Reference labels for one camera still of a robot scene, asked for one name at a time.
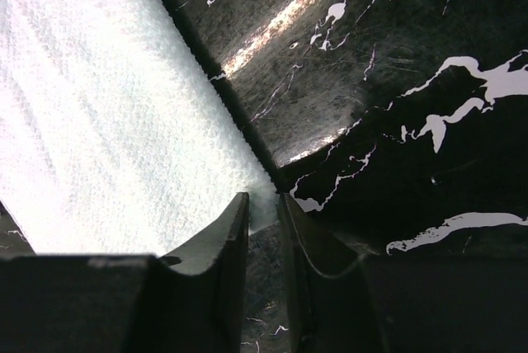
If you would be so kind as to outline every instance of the white fabric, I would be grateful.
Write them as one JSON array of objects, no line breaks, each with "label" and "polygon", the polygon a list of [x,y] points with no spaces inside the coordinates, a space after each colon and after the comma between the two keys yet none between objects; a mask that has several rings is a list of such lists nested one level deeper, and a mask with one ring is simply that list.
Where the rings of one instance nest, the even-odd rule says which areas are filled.
[{"label": "white fabric", "polygon": [[275,187],[160,0],[0,0],[0,201],[37,253],[162,255]]}]

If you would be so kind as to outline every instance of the black marble pattern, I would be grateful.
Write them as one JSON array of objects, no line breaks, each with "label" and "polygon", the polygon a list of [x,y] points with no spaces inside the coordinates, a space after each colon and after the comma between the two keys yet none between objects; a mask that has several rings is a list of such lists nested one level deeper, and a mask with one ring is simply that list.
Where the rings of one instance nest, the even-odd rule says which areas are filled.
[{"label": "black marble pattern", "polygon": [[[163,2],[279,189],[347,245],[528,253],[528,0]],[[273,228],[247,351],[285,326]]]}]

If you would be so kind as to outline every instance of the black object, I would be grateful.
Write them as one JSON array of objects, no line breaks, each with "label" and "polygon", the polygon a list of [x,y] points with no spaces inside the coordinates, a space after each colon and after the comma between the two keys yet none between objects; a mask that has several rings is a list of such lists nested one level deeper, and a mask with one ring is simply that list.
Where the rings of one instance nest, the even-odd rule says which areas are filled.
[{"label": "black object", "polygon": [[292,353],[523,352],[528,261],[367,257],[279,204]]},{"label": "black object", "polygon": [[[528,263],[367,257],[279,203],[292,353],[522,352]],[[248,194],[157,259],[0,261],[1,352],[240,351]]]},{"label": "black object", "polygon": [[248,194],[166,256],[0,260],[0,351],[240,349]]}]

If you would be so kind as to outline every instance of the curved black edge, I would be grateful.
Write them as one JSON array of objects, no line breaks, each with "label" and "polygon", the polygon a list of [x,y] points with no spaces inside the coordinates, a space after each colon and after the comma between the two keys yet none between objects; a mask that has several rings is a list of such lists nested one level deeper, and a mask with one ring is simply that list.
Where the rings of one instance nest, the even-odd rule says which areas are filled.
[{"label": "curved black edge", "polygon": [[248,223],[248,209],[249,194],[237,193],[215,221],[180,247],[160,257],[160,261],[172,264],[169,268],[181,275],[204,274],[220,259],[233,237],[243,237],[241,233],[244,224]]},{"label": "curved black edge", "polygon": [[333,278],[343,275],[356,264],[360,257],[356,252],[319,227],[289,194],[280,197],[283,214],[289,215],[287,219],[293,238],[314,271],[322,277]]},{"label": "curved black edge", "polygon": [[[211,225],[159,258],[178,302],[173,320],[178,335],[171,346],[240,351],[248,231],[249,194],[239,192]],[[189,328],[190,322],[200,329]],[[181,335],[182,329],[188,335]]]},{"label": "curved black edge", "polygon": [[365,256],[320,228],[290,195],[280,197],[291,351],[386,351]]},{"label": "curved black edge", "polygon": [[238,212],[222,255],[215,299],[219,330],[232,353],[240,352],[249,245],[249,195],[239,195]]},{"label": "curved black edge", "polygon": [[280,195],[277,207],[282,240],[290,349],[292,353],[301,353],[305,350],[305,345],[313,339],[314,319],[304,253],[287,205],[287,197],[287,195]]}]

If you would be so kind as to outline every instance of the black marble surface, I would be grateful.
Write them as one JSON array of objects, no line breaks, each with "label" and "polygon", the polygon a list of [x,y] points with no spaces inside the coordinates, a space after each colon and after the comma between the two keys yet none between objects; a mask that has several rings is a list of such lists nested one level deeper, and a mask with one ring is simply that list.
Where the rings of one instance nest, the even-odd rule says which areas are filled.
[{"label": "black marble surface", "polygon": [[[526,255],[528,0],[163,2],[279,189],[343,242]],[[285,325],[273,233],[247,351]]]}]

